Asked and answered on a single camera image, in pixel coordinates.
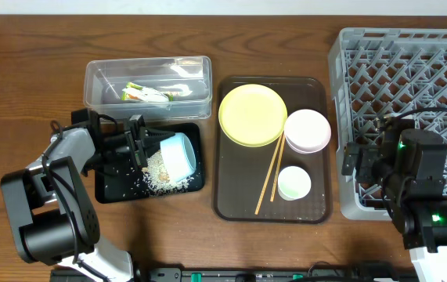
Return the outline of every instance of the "plastic crate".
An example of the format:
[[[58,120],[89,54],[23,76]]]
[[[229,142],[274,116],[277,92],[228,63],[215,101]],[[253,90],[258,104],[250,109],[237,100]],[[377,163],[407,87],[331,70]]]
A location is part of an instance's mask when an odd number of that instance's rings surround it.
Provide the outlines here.
[[[447,30],[345,28],[329,54],[338,127],[336,153],[341,212],[348,219],[390,220],[380,187],[341,175],[347,142],[375,144],[373,120],[421,107],[447,107]],[[413,116],[417,128],[447,143],[447,113]],[[447,162],[445,164],[447,196]]]

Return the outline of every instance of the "clear plastic container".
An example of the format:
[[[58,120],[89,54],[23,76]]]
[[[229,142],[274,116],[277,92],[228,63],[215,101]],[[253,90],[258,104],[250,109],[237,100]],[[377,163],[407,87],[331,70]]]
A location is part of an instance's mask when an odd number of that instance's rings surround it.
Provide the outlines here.
[[[170,102],[121,100],[128,82],[174,93]],[[209,118],[213,97],[211,60],[206,56],[99,60],[85,72],[84,105],[112,118],[142,114],[146,121]]]

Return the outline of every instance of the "white wall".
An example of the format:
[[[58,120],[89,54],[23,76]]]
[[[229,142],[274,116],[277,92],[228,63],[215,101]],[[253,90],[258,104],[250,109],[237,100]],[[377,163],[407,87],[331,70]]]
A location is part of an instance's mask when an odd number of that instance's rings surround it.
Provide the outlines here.
[[[447,0],[0,0],[0,14],[447,16]]]

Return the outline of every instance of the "brown tray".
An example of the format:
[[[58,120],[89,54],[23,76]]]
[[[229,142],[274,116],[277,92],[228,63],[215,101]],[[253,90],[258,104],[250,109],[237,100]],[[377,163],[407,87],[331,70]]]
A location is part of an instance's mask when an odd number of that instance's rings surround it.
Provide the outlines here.
[[[326,94],[314,78],[231,77],[219,88],[218,105],[223,97],[237,86],[259,84],[276,91],[284,100],[287,113],[312,109],[327,117]],[[217,145],[213,208],[216,214],[229,221],[288,222],[317,224],[329,218],[332,212],[329,149],[313,154],[295,153],[284,145],[281,168],[296,165],[312,179],[310,193],[302,199],[285,201],[276,192],[270,202],[275,167],[261,203],[254,214],[261,188],[269,169],[277,141],[258,148],[238,145],[230,140],[217,121]]]

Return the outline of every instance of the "plastic bin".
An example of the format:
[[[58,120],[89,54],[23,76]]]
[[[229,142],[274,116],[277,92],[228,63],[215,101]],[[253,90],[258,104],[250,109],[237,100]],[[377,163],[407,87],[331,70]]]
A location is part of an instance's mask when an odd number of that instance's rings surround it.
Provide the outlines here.
[[[176,93],[164,103],[121,100],[128,82]],[[99,60],[85,72],[84,105],[112,118],[142,114],[146,121],[209,118],[211,61],[206,56]]]
[[[345,28],[329,53],[338,127],[336,153],[341,212],[348,219],[390,220],[380,187],[341,175],[347,142],[377,144],[373,120],[422,107],[447,107],[447,30]],[[447,143],[447,113],[413,115],[416,128]],[[444,176],[447,196],[447,162]]]

